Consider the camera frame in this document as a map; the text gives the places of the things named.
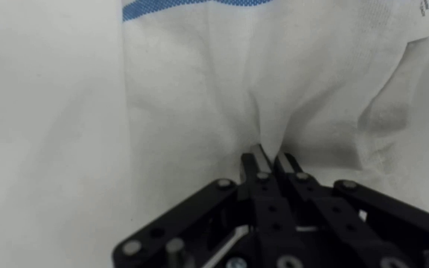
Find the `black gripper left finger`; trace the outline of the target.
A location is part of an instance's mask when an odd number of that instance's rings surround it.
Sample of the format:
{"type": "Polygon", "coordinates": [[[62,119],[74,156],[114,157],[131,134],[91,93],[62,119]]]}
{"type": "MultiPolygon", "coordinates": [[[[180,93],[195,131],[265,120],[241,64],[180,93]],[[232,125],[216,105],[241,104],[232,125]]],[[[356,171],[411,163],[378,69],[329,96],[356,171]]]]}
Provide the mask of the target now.
{"type": "Polygon", "coordinates": [[[260,145],[241,180],[217,178],[123,238],[113,268],[277,268],[295,250],[287,199],[260,145]]]}

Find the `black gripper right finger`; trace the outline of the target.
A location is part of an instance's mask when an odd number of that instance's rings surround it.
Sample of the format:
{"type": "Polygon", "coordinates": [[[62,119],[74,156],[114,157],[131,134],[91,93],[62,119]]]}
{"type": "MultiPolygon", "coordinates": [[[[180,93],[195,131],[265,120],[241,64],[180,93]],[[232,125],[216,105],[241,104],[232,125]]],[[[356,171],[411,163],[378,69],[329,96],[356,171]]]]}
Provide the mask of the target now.
{"type": "Polygon", "coordinates": [[[429,212],[353,180],[321,186],[289,154],[275,174],[302,212],[318,220],[339,268],[429,268],[429,212]]]}

